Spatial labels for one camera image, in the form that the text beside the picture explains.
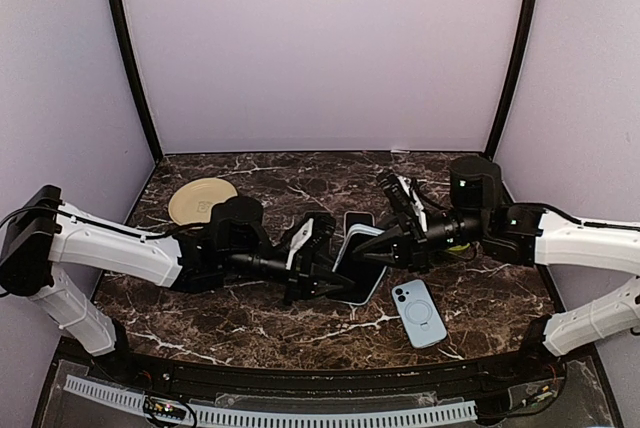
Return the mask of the beige ceramic plate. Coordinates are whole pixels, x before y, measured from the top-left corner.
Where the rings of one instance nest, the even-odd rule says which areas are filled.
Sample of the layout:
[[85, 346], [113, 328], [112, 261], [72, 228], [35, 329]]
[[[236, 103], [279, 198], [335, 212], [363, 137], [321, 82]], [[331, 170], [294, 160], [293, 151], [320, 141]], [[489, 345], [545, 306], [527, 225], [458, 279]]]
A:
[[168, 213], [177, 225], [206, 223], [214, 205], [238, 195], [230, 182], [221, 178], [201, 178], [179, 188], [168, 203]]

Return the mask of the black phone light-blue edge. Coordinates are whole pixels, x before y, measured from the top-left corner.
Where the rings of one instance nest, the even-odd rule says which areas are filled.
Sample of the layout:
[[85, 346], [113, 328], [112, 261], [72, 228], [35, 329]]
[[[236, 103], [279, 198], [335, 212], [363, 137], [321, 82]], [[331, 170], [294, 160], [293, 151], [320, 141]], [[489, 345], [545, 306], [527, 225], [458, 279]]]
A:
[[375, 217], [369, 212], [348, 211], [343, 218], [343, 232], [347, 235], [349, 230], [355, 225], [374, 227], [375, 224]]

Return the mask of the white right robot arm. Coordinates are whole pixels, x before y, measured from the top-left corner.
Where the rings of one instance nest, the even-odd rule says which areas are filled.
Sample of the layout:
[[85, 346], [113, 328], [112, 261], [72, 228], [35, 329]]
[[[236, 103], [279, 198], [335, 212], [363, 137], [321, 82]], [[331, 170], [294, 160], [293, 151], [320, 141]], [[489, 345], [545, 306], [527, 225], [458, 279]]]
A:
[[431, 253], [479, 243], [485, 255], [519, 266], [570, 265], [627, 273], [620, 288], [568, 312], [532, 321], [510, 361], [521, 382], [534, 380], [549, 359], [624, 331], [639, 330], [639, 226], [579, 219], [544, 203], [508, 203], [501, 168], [475, 156], [449, 166], [451, 207], [428, 211], [417, 183], [385, 172], [388, 227], [354, 250], [357, 258], [409, 271], [427, 270]]

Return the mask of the purple-edged black phone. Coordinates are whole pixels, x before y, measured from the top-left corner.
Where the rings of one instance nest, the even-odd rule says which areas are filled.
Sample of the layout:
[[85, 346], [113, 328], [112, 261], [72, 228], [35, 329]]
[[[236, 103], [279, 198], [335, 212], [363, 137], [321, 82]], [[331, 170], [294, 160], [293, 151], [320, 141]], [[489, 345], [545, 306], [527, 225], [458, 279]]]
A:
[[328, 212], [309, 212], [303, 225], [303, 247], [316, 249], [328, 243], [335, 231], [335, 219]]

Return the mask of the black right frame post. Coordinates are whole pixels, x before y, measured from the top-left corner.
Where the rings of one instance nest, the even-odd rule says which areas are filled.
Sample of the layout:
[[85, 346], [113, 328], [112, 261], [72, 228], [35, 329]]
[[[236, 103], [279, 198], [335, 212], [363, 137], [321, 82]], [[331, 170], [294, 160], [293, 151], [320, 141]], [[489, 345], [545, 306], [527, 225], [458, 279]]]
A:
[[500, 142], [502, 140], [502, 136], [506, 128], [507, 119], [510, 113], [520, 72], [523, 66], [536, 7], [536, 1], [537, 0], [522, 0], [521, 2], [513, 46], [505, 74], [503, 87], [497, 104], [491, 130], [489, 132], [489, 136], [483, 151], [483, 156], [490, 161], [493, 161], [496, 157]]

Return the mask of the black left frame post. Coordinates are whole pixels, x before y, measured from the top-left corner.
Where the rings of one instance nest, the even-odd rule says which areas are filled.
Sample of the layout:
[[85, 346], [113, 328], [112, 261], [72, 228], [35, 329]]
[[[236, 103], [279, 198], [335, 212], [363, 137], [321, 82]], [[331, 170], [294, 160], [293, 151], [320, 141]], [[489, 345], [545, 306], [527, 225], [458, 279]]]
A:
[[125, 70], [138, 121], [140, 122], [151, 157], [154, 163], [158, 164], [164, 158], [164, 153], [154, 126], [151, 110], [149, 108], [142, 78], [139, 72], [136, 55], [134, 53], [134, 47], [125, 13], [124, 0], [108, 0], [108, 4], [121, 61]]

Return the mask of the lime green bowl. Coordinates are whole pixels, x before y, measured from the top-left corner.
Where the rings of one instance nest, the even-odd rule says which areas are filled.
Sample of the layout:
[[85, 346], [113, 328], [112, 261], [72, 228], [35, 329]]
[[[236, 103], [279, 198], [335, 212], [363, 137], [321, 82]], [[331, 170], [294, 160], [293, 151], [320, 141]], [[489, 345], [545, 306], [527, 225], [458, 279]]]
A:
[[471, 246], [470, 244], [458, 245], [458, 246], [448, 248], [447, 251], [454, 254], [462, 253], [467, 251], [470, 248], [470, 246]]

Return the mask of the light blue phone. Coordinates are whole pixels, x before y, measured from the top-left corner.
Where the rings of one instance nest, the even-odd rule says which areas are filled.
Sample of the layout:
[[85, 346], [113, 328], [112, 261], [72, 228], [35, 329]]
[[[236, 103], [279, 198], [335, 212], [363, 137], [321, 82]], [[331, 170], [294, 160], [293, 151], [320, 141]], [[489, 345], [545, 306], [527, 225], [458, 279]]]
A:
[[391, 289], [392, 299], [413, 348], [436, 345], [447, 337], [447, 329], [427, 285], [415, 279]]

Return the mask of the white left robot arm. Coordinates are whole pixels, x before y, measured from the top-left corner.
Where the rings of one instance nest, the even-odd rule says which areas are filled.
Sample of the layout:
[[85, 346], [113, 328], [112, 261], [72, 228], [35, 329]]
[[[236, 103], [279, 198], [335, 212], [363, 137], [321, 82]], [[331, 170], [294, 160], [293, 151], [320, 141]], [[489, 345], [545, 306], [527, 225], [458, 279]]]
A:
[[40, 306], [120, 384], [141, 375], [126, 334], [71, 281], [75, 264], [142, 279], [172, 291], [198, 294], [224, 284], [231, 273], [284, 286], [290, 304], [350, 290], [351, 279], [332, 270], [325, 247], [335, 230], [327, 212], [309, 212], [272, 244], [263, 207], [248, 196], [215, 205], [206, 222], [153, 233], [92, 216], [43, 186], [1, 222], [1, 287]]

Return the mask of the black frame post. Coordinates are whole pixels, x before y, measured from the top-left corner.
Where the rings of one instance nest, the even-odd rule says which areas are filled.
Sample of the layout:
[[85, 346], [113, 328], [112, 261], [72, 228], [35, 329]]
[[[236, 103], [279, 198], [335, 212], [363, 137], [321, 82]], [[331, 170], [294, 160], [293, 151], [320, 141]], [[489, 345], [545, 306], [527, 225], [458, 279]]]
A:
[[536, 1], [537, 0], [522, 0], [521, 2], [513, 46], [505, 74], [503, 87], [497, 104], [491, 130], [489, 132], [489, 136], [483, 151], [483, 156], [490, 161], [493, 161], [496, 157], [500, 142], [502, 140], [502, 136], [506, 128], [507, 119], [510, 113], [520, 72], [523, 66], [536, 7]]
[[154, 126], [151, 110], [149, 108], [142, 78], [139, 72], [136, 55], [134, 53], [134, 47], [125, 13], [124, 0], [108, 0], [108, 4], [121, 61], [125, 70], [138, 121], [140, 122], [151, 157], [154, 163], [158, 164], [164, 158], [164, 153]]

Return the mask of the black front table rail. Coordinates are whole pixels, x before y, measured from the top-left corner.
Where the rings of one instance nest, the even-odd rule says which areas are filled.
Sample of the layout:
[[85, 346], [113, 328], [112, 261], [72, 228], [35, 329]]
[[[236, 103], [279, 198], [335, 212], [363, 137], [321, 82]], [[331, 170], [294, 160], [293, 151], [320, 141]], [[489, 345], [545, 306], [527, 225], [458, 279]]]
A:
[[358, 329], [296, 341], [249, 332], [205, 340], [129, 332], [141, 370], [136, 388], [212, 397], [223, 392], [275, 397], [381, 396], [433, 391], [441, 397], [492, 397], [550, 380], [599, 378], [592, 347], [555, 364], [525, 365], [515, 351], [458, 359], [451, 343], [417, 350]]

